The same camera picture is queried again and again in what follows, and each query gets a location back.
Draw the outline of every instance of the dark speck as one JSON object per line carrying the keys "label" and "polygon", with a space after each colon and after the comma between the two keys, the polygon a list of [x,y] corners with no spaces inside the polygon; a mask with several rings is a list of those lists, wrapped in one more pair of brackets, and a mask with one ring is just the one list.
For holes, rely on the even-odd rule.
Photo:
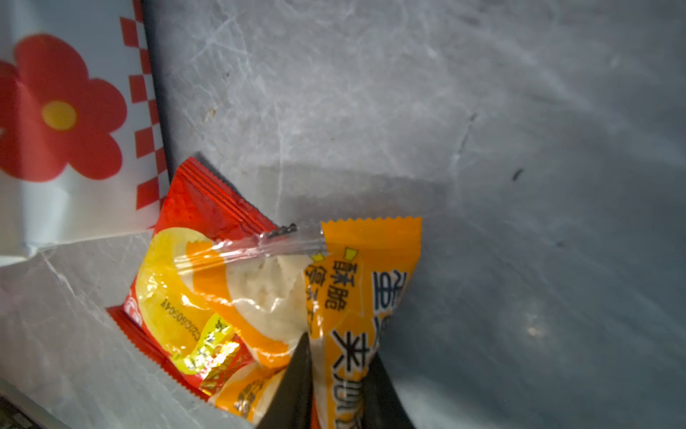
{"label": "dark speck", "polygon": [[524,173],[524,169],[523,169],[523,168],[520,168],[519,170],[517,170],[516,172],[514,172],[514,174],[512,175],[512,181],[513,181],[513,182],[516,182],[517,179],[521,176],[522,173]]}
{"label": "dark speck", "polygon": [[481,25],[481,20],[475,18],[474,16],[460,15],[460,21],[469,25],[470,27],[479,27]]}

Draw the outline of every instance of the gray marble surface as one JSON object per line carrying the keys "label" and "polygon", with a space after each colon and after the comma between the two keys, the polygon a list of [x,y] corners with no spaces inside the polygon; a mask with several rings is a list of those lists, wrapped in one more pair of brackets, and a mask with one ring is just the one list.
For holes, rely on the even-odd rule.
{"label": "gray marble surface", "polygon": [[[686,427],[686,3],[147,2],[172,167],[280,223],[423,216],[381,355],[418,428]],[[0,370],[74,428],[242,428],[128,344],[149,237],[0,271]]]}

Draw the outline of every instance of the red flower print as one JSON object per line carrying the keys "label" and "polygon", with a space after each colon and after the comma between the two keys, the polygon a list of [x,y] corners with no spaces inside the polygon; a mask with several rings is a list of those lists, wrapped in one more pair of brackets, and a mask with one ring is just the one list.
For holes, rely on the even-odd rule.
{"label": "red flower print", "polygon": [[121,150],[110,133],[126,120],[119,91],[89,79],[81,55],[54,36],[24,38],[14,60],[0,61],[0,168],[31,182],[67,164],[95,180],[116,174]]}

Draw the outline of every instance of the orange snack wrapper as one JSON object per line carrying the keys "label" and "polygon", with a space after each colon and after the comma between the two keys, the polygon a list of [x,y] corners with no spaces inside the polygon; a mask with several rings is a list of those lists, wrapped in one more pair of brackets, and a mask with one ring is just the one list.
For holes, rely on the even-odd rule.
{"label": "orange snack wrapper", "polygon": [[328,255],[305,271],[321,428],[358,428],[362,379],[421,254],[420,218],[322,224]]}

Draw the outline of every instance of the individually wrapped biscuit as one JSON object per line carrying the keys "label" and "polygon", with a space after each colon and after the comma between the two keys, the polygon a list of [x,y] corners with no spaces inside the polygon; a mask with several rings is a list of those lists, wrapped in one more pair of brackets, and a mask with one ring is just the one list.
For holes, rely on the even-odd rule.
{"label": "individually wrapped biscuit", "polygon": [[421,253],[421,219],[327,222],[305,269],[314,403],[322,429],[359,428],[362,379]]}
{"label": "individually wrapped biscuit", "polygon": [[236,329],[192,293],[178,275],[174,257],[183,254],[190,243],[211,242],[188,228],[157,233],[124,307],[182,377],[212,395],[253,359]]}

